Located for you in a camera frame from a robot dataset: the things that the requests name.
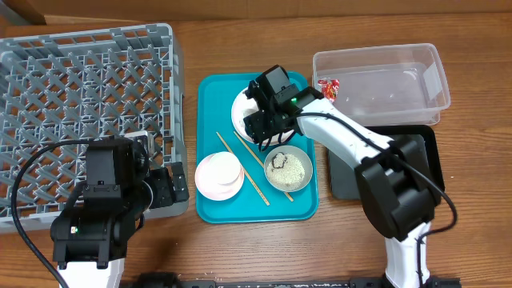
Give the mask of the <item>grey metal bowl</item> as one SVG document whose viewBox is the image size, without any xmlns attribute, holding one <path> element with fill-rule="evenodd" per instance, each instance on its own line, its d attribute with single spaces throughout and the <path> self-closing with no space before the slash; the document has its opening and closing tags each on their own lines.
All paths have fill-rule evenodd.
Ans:
<svg viewBox="0 0 512 288">
<path fill-rule="evenodd" d="M 264 162 L 264 166 L 263 166 L 265 176 L 266 176 L 266 168 L 269 165 L 271 158 L 273 156 L 275 156 L 277 152 L 283 152 L 284 154 L 295 155 L 301 161 L 301 163 L 302 163 L 302 165 L 304 167 L 304 170 L 305 170 L 305 177 L 304 177 L 304 179 L 302 181 L 302 185 L 297 190 L 292 190 L 292 191 L 281 190 L 281 191 L 282 192 L 286 192 L 286 193 L 293 193 L 293 192 L 297 192 L 297 191 L 305 188 L 308 185 L 308 183 L 310 182 L 310 180 L 312 179 L 312 177 L 313 177 L 313 165 L 312 165 L 312 161 L 310 160 L 310 158 L 307 155 L 307 153 L 304 152 L 303 150 L 297 148 L 296 146 L 279 146 L 279 147 L 273 149 L 271 152 L 269 152 L 268 155 L 266 156 L 266 159 L 265 159 L 265 162 Z"/>
</svg>

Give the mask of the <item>white small cup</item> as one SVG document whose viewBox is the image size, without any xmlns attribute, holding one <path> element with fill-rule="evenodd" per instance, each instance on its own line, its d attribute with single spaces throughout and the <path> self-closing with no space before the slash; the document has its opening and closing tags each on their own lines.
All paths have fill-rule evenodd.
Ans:
<svg viewBox="0 0 512 288">
<path fill-rule="evenodd" d="M 241 165 L 234 154 L 224 151 L 211 157 L 208 168 L 217 184 L 228 185 L 238 179 Z"/>
</svg>

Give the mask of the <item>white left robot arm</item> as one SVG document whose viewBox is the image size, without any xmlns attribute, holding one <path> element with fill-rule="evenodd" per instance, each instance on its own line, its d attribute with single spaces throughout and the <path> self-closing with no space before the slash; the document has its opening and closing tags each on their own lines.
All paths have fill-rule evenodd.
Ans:
<svg viewBox="0 0 512 288">
<path fill-rule="evenodd" d="M 86 180 L 53 221 L 53 260 L 68 287 L 118 287 L 129 239 L 152 218 L 183 214 L 189 204 L 186 168 L 147 170 L 93 163 Z"/>
</svg>

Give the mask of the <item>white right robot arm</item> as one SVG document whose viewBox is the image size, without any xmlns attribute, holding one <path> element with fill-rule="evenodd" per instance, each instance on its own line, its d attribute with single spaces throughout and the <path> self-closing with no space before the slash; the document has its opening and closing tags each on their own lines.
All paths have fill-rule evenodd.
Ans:
<svg viewBox="0 0 512 288">
<path fill-rule="evenodd" d="M 249 90 L 244 95 L 258 108 L 244 119 L 254 143 L 261 146 L 292 130 L 323 144 L 353 169 L 365 215 L 385 238 L 388 283 L 423 287 L 430 277 L 424 239 L 440 197 L 416 141 L 357 124 L 311 87 L 289 96 Z"/>
</svg>

